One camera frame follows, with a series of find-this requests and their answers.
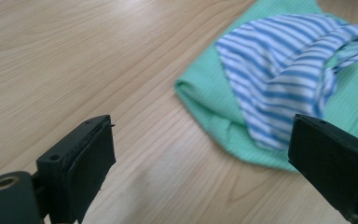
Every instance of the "striped shirt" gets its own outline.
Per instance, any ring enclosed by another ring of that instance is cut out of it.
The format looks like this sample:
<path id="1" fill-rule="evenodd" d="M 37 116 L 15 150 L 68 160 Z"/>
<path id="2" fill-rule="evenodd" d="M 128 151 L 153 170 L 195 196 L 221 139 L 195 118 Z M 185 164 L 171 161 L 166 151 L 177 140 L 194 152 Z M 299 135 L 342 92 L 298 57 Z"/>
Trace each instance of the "striped shirt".
<path id="1" fill-rule="evenodd" d="M 248 132 L 286 150 L 296 113 L 322 119 L 335 74 L 358 61 L 358 25 L 321 14 L 250 21 L 216 42 Z"/>

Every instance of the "striped cloth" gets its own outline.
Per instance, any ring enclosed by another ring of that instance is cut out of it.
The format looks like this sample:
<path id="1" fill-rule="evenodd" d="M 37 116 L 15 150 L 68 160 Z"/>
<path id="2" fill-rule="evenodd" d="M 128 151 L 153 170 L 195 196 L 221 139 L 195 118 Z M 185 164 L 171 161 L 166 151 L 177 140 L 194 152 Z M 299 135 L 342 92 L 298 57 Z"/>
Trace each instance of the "striped cloth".
<path id="1" fill-rule="evenodd" d="M 358 25 L 324 14 L 282 15 L 247 22 L 215 46 L 251 137 L 286 150 L 293 116 L 322 119 L 335 73 L 358 61 Z"/>

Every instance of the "wooden table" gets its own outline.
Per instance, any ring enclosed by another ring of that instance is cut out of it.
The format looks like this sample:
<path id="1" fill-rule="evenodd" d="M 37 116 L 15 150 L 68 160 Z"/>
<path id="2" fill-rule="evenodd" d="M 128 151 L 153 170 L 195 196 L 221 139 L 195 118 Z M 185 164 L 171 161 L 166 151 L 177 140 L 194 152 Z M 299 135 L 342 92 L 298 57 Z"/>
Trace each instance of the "wooden table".
<path id="1" fill-rule="evenodd" d="M 358 22 L 358 1 L 321 7 Z M 117 164 L 84 223 L 346 223 L 301 175 L 238 161 L 173 82 L 251 0 L 0 0 L 0 174 L 101 114 Z"/>

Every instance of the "wood grain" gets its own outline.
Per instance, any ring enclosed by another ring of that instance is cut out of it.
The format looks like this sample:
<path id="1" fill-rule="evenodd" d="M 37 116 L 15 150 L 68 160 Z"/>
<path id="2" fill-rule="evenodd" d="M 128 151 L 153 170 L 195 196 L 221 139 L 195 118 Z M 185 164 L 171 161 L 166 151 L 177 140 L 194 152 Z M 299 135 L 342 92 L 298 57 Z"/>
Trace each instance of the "wood grain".
<path id="1" fill-rule="evenodd" d="M 85 223 L 346 223 L 301 176 L 236 160 L 172 84 L 251 0 L 0 0 L 0 174 L 110 114 L 117 164 Z M 358 1 L 321 7 L 358 22 Z"/>

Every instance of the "green towel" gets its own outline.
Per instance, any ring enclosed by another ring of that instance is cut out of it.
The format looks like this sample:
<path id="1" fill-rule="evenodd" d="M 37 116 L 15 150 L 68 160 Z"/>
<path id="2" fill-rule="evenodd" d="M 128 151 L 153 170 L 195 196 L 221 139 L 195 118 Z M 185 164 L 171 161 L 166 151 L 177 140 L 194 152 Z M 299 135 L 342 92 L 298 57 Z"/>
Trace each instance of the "green towel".
<path id="1" fill-rule="evenodd" d="M 247 21 L 282 14 L 322 13 L 312 0 L 259 0 L 222 35 Z M 337 74 L 338 90 L 327 103 L 325 120 L 358 137 L 358 62 Z M 175 82 L 175 90 L 200 126 L 240 160 L 289 171 L 287 151 L 260 148 L 248 134 L 214 43 Z"/>

